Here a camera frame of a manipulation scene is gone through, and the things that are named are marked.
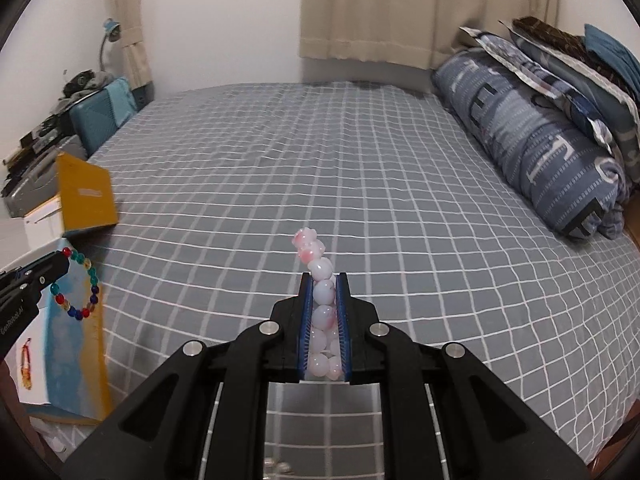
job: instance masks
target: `curtain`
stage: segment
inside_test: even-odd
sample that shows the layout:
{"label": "curtain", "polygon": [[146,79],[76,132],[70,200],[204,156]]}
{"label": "curtain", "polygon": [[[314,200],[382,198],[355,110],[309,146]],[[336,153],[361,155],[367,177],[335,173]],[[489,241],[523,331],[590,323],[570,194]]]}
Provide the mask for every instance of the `curtain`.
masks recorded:
{"label": "curtain", "polygon": [[124,72],[131,89],[151,82],[151,70],[146,60],[145,42],[140,19],[141,0],[109,0],[112,18],[120,22],[120,47],[124,58]]}
{"label": "curtain", "polygon": [[461,25],[504,36],[498,20],[557,13],[558,0],[302,0],[300,56],[437,68],[469,41]]}

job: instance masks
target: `bedsheet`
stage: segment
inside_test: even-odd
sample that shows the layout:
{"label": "bedsheet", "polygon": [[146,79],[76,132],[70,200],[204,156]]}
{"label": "bedsheet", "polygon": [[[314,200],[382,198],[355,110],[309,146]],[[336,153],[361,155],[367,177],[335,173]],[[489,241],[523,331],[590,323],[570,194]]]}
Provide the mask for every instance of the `bedsheet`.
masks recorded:
{"label": "bedsheet", "polygon": [[[120,223],[74,242],[104,282],[122,399],[190,338],[231,340],[297,292],[309,225],[354,295],[421,343],[463,342],[587,462],[637,397],[640,254],[572,244],[514,192],[436,96],[368,83],[188,91],[91,162]],[[270,389],[265,456],[293,478],[379,478],[374,386]],[[91,431],[58,427],[71,448]]]}

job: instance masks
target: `turquoise towel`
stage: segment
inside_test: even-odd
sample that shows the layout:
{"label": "turquoise towel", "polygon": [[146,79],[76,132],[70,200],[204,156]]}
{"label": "turquoise towel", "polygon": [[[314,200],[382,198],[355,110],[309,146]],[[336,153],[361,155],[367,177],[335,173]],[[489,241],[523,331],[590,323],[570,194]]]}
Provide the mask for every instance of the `turquoise towel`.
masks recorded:
{"label": "turquoise towel", "polygon": [[138,111],[136,101],[129,88],[129,81],[126,77],[119,77],[108,84],[105,89],[109,93],[116,126],[121,127]]}
{"label": "turquoise towel", "polygon": [[618,72],[640,101],[640,63],[630,50],[606,32],[584,25],[584,46]]}

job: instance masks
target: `white wall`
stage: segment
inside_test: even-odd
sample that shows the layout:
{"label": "white wall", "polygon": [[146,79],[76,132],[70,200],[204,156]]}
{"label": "white wall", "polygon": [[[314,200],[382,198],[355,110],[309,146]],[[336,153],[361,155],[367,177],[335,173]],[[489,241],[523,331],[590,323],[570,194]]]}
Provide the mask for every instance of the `white wall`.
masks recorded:
{"label": "white wall", "polygon": [[[104,0],[31,0],[0,51],[0,159],[49,115],[64,70],[69,80],[98,69],[106,17]],[[0,182],[5,176],[0,166]]]}
{"label": "white wall", "polygon": [[[0,52],[0,158],[43,120],[68,78],[97,68],[104,0],[32,0]],[[385,63],[302,60],[300,0],[143,0],[156,96],[237,82],[371,79],[429,89],[422,70]],[[585,22],[640,58],[640,28],[622,0],[561,0],[559,27]],[[111,56],[120,73],[118,54]],[[4,178],[0,168],[0,178]],[[0,206],[0,218],[3,216]]]}

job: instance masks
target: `patterned pillow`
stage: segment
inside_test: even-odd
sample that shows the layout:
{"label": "patterned pillow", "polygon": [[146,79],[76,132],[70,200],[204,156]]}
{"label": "patterned pillow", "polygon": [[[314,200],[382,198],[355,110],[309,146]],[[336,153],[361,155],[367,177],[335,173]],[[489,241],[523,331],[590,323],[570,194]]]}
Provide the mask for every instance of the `patterned pillow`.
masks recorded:
{"label": "patterned pillow", "polygon": [[546,97],[479,48],[451,57],[433,78],[467,131],[551,229],[573,238],[622,232],[624,171]]}
{"label": "patterned pillow", "polygon": [[510,41],[476,28],[460,27],[474,38],[485,52],[520,80],[552,101],[567,119],[597,144],[609,152],[624,167],[622,153],[598,109],[574,87],[556,77],[538,63],[525,56]]}
{"label": "patterned pillow", "polygon": [[640,119],[634,100],[613,83],[606,80],[583,62],[555,50],[503,23],[516,46],[532,60],[577,88],[589,101],[598,107],[614,139],[616,140],[628,177],[640,182]]}

